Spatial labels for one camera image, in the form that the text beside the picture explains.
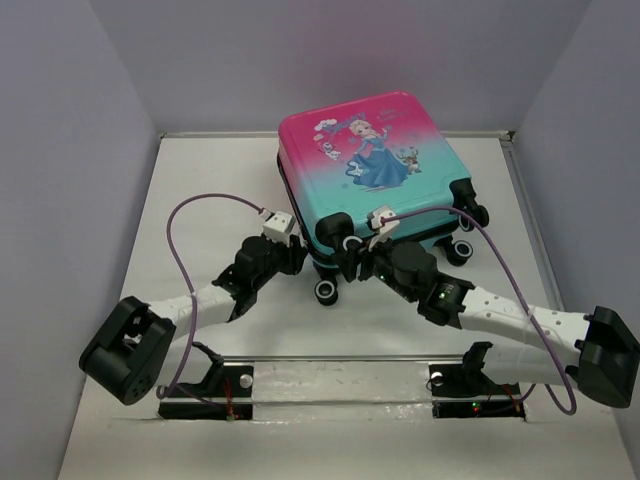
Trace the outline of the pink teal kids suitcase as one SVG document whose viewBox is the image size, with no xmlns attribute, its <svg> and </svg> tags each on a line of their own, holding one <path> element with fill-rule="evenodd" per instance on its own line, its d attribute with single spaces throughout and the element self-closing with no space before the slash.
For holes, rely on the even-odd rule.
<svg viewBox="0 0 640 480">
<path fill-rule="evenodd" d="M 419 100 L 393 91 L 290 115 L 278 127 L 277 166 L 319 274 L 317 301 L 338 299 L 346 258 L 327 238 L 327 219 L 350 217 L 353 235 L 373 236 L 370 214 L 386 206 L 403 215 L 396 240 L 439 247 L 464 265 L 471 244 L 456 230 L 487 226 L 471 174 Z"/>
</svg>

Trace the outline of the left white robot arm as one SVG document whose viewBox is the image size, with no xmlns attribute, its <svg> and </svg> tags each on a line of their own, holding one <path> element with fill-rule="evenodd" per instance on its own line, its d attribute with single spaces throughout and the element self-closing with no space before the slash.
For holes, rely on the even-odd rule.
<svg viewBox="0 0 640 480">
<path fill-rule="evenodd" d="M 232 322 L 251 309 L 278 274 L 296 275 L 307 255 L 300 237 L 246 238 L 234 261 L 206 287 L 160 301 L 120 300 L 79 358 L 79 368 L 124 405 L 155 389 L 168 394 L 181 376 L 199 328 Z"/>
</svg>

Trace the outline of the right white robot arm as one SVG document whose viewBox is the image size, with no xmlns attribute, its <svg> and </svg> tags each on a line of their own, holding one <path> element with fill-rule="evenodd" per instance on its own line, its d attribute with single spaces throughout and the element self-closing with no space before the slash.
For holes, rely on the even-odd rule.
<svg viewBox="0 0 640 480">
<path fill-rule="evenodd" d="M 470 391 L 514 383 L 561 385 L 608 407 L 631 404 L 639 342 L 611 308 L 580 313 L 520 304 L 441 272 L 417 242 L 369 248 L 350 240 L 332 258 L 346 280 L 377 278 L 435 325 L 514 341 L 512 347 L 472 344 L 456 373 Z"/>
</svg>

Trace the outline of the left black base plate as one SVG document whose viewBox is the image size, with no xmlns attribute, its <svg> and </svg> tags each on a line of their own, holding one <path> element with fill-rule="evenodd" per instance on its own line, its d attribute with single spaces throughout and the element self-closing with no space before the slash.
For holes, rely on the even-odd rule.
<svg viewBox="0 0 640 480">
<path fill-rule="evenodd" d="M 253 419 L 254 367 L 211 366 L 198 383 L 179 383 L 160 401 L 164 420 L 250 421 Z"/>
</svg>

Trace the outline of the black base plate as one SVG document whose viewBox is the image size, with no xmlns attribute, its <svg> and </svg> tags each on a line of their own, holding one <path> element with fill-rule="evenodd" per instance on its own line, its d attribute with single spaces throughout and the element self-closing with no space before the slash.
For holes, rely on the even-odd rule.
<svg viewBox="0 0 640 480">
<path fill-rule="evenodd" d="M 254 367 L 211 366 L 198 383 L 179 383 L 160 401 L 164 420 L 250 421 L 253 419 Z"/>
<path fill-rule="evenodd" d="M 468 380 L 459 364 L 432 366 L 426 388 L 435 419 L 526 418 L 518 384 Z"/>
</svg>

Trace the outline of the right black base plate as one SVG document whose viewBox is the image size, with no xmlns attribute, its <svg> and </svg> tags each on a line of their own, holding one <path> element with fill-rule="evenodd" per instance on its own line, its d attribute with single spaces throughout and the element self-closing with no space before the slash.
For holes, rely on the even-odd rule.
<svg viewBox="0 0 640 480">
<path fill-rule="evenodd" d="M 459 364 L 432 366 L 426 388 L 435 419 L 526 418 L 518 384 L 468 380 Z"/>
</svg>

